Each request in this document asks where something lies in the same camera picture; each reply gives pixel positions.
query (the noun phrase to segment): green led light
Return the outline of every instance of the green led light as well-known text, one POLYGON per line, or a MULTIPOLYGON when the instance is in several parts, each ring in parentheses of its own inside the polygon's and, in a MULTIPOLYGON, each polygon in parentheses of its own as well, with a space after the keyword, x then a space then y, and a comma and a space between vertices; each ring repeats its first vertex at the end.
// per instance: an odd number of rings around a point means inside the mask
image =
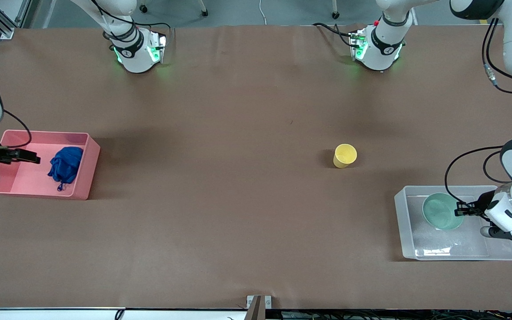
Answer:
POLYGON ((120 55, 118 54, 118 50, 116 50, 116 48, 114 48, 114 53, 116 54, 116 57, 118 57, 118 62, 122 63, 122 59, 120 59, 120 55))
POLYGON ((148 47, 148 52, 150 53, 152 61, 154 61, 154 62, 159 61, 159 50, 158 49, 148 47))
POLYGON ((362 58, 364 57, 364 53, 366 52, 366 49, 368 49, 368 45, 367 45, 366 41, 364 41, 362 43, 361 47, 357 49, 357 53, 356 53, 355 57, 358 60, 362 60, 362 58))
POLYGON ((398 55, 400 54, 400 49, 402 49, 402 45, 400 45, 398 47, 398 49, 396 49, 396 56, 394 56, 394 60, 398 59, 398 55))

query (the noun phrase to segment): chair leg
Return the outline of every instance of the chair leg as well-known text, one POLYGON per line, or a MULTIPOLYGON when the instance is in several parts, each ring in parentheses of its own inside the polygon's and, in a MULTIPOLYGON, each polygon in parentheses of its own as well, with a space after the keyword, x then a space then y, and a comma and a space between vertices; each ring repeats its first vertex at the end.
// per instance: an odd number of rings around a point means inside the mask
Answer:
POLYGON ((337 11, 337 0, 332 0, 333 3, 333 12, 331 13, 331 18, 337 19, 339 18, 339 12, 337 11))
POLYGON ((148 12, 148 7, 146 6, 146 0, 140 0, 140 11, 142 13, 148 12))
POLYGON ((199 4, 201 5, 201 15, 208 16, 209 12, 207 10, 207 7, 205 7, 205 4, 203 3, 203 0, 199 0, 199 4))

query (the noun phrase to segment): clear plastic bin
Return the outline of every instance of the clear plastic bin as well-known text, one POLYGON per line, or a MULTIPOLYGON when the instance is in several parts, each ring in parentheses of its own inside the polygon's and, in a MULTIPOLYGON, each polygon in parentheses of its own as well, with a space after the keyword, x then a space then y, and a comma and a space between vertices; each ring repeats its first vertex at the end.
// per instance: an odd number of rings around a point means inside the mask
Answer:
MULTIPOLYGON (((495 186, 450 186, 458 198, 473 202, 495 186)), ((396 217, 402 255, 416 260, 512 260, 512 241, 483 237, 489 223, 477 216, 464 217, 453 230, 439 230, 424 219, 422 204, 431 194, 446 193, 444 186, 406 186, 396 196, 396 217)))
MULTIPOLYGON (((90 193, 100 146, 87 133, 31 131, 33 140, 23 147, 36 152, 40 164, 13 162, 0 164, 0 194, 27 198, 86 200, 90 193), (84 150, 79 172, 71 184, 58 191, 59 182, 48 176, 51 159, 63 147, 77 146, 84 150)), ((24 130, 6 130, 1 138, 4 146, 17 145, 28 139, 24 130)))

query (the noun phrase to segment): pink plastic bin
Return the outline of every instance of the pink plastic bin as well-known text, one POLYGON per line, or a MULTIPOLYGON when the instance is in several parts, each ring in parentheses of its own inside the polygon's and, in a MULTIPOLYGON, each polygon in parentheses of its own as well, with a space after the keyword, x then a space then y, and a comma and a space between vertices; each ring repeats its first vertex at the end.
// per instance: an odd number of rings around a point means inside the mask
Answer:
MULTIPOLYGON (((90 193, 100 146, 87 133, 31 131, 33 140, 23 147, 40 156, 40 164, 14 162, 0 164, 0 194, 27 198, 51 198, 86 200, 90 193), (77 146, 84 150, 79 172, 72 184, 64 184, 58 191, 59 182, 48 176, 51 159, 63 147, 77 146)), ((27 141, 23 130, 6 130, 1 138, 4 146, 13 146, 27 141)))

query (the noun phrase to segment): gray floor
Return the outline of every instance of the gray floor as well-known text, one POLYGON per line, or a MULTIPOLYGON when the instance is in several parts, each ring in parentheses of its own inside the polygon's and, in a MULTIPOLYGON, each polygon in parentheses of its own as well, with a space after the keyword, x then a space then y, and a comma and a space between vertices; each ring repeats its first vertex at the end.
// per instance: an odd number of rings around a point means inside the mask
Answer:
MULTIPOLYGON (((209 15, 201 16, 197 0, 148 0, 148 12, 134 13, 137 22, 165 22, 173 27, 217 27, 264 24, 259 0, 204 0, 209 15)), ((282 26, 325 24, 372 24, 380 17, 374 0, 338 0, 340 17, 333 20, 330 0, 262 0, 268 24, 282 26)), ((31 27, 98 27, 85 12, 69 0, 40 0, 31 27)), ((419 24, 476 24, 449 12, 447 0, 415 9, 419 24)))

